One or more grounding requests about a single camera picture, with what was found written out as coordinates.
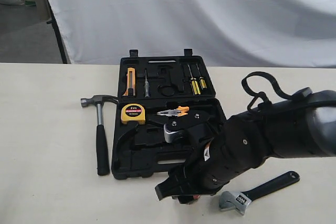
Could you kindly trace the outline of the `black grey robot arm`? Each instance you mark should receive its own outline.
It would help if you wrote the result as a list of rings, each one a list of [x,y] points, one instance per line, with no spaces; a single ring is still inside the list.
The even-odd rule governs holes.
[[[196,196],[215,195],[270,157],[334,157],[335,92],[309,92],[300,101],[260,105],[231,116],[218,132],[204,115],[190,113],[166,123],[164,137],[169,143],[187,140],[192,151],[156,185],[156,195],[187,204]]]

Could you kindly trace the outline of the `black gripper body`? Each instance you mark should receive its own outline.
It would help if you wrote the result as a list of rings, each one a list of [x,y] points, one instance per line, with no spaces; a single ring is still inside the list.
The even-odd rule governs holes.
[[[169,172],[169,176],[181,178],[181,195],[172,197],[181,204],[188,204],[194,195],[214,195],[224,185],[223,154],[221,146],[225,143],[225,130],[208,135],[192,144],[191,155],[186,161]]]

